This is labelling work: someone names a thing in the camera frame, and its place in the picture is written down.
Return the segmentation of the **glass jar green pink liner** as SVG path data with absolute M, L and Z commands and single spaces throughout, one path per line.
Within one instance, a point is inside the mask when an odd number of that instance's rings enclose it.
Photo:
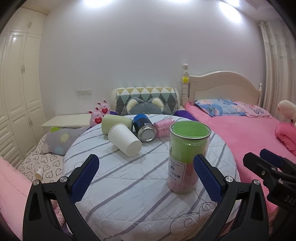
M 170 126 L 167 185 L 175 193 L 187 194 L 197 185 L 193 166 L 197 154 L 206 155 L 211 129 L 198 121 L 179 121 Z

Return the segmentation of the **small paper cup on sheet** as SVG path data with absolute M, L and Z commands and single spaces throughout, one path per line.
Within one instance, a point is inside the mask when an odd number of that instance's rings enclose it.
M 35 173 L 35 179 L 42 181 L 43 180 L 43 169 L 39 168 Z

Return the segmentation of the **white paper cup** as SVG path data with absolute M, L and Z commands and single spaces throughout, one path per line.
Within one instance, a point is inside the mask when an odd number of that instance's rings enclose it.
M 142 149 L 142 142 L 123 123 L 118 123 L 110 129 L 108 139 L 128 157 L 137 155 Z

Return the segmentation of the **pale green cup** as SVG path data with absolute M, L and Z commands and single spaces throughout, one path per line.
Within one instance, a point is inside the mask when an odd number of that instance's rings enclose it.
M 110 129 L 119 123 L 124 124 L 131 131 L 133 130 L 133 121 L 125 116 L 106 114 L 101 122 L 101 129 L 103 134 L 108 135 Z

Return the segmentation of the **pink bed blanket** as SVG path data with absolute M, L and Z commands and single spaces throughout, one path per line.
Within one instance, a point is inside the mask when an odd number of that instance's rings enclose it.
M 280 121 L 275 118 L 249 118 L 247 116 L 211 117 L 190 102 L 185 104 L 196 120 L 208 125 L 230 148 L 236 161 L 242 182 L 250 182 L 257 176 L 243 165 L 245 154 L 252 152 L 259 155 L 262 149 L 285 157 L 295 163 L 295 155 L 290 152 L 275 136 L 274 132 Z

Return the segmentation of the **striped white table cloth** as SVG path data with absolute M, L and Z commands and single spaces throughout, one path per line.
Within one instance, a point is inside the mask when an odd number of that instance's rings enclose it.
M 64 175 L 91 154 L 99 170 L 76 206 L 101 240 L 186 240 L 197 234 L 216 207 L 202 183 L 189 194 L 167 186 L 169 138 L 144 143 L 126 156 L 101 126 L 82 134 L 64 157 Z

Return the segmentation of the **blue cartoon pillow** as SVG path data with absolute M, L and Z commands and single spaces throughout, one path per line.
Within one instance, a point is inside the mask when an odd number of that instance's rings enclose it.
M 205 113 L 214 116 L 246 116 L 246 113 L 232 100 L 227 99 L 200 99 L 194 104 Z

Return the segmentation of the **cream wardrobe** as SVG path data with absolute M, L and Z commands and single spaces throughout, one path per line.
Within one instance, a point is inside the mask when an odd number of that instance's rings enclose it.
M 46 17 L 21 7 L 1 32 L 1 157 L 15 168 L 45 134 L 39 64 Z

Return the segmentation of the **cream wooden bed headboard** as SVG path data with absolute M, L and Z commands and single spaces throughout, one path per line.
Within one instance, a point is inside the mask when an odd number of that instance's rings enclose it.
M 230 99 L 260 106 L 262 84 L 258 88 L 244 76 L 232 71 L 215 71 L 203 75 L 189 75 L 188 65 L 183 65 L 182 77 L 189 82 L 182 82 L 180 105 L 197 99 Z

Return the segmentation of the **white bedside table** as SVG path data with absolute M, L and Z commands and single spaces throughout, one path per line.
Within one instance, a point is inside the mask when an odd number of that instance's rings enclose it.
M 42 124 L 44 128 L 51 128 L 53 126 L 59 128 L 82 128 L 89 126 L 91 114 L 70 114 L 57 115 L 49 121 Z

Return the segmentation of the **front pink bunny plush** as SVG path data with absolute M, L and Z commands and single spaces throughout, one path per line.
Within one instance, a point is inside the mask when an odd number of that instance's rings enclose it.
M 89 121 L 91 127 L 94 127 L 102 122 L 103 114 L 100 110 L 88 111 L 88 113 L 91 114 Z

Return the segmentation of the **pink bunny plush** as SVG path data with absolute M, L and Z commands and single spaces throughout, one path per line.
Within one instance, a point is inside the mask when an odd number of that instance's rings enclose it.
M 105 99 L 102 102 L 97 102 L 97 104 L 99 105 L 99 110 L 102 112 L 103 116 L 110 114 L 110 106 Z
M 103 114 L 100 110 L 88 111 L 88 113 L 91 114 L 89 121 L 91 127 L 94 127 L 102 122 Z

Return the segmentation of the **triangle pattern quilted headboard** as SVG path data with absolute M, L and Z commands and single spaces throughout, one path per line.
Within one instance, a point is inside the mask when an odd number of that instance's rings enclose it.
M 126 115 L 125 107 L 132 98 L 139 98 L 144 102 L 152 98 L 159 98 L 165 108 L 166 114 L 174 115 L 181 109 L 179 93 L 172 87 L 121 87 L 114 89 L 110 97 L 111 110 L 119 115 Z

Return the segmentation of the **grey cat plush cushion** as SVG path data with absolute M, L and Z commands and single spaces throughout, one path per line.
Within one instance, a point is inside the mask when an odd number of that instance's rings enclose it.
M 126 105 L 128 114 L 162 114 L 165 105 L 159 98 L 151 98 L 143 101 L 140 98 L 132 98 Z

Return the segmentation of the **wall socket panel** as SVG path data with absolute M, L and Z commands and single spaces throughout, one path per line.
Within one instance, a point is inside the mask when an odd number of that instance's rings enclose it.
M 91 89 L 79 89 L 77 90 L 77 95 L 78 96 L 85 96 L 85 95 L 91 95 L 92 90 Z

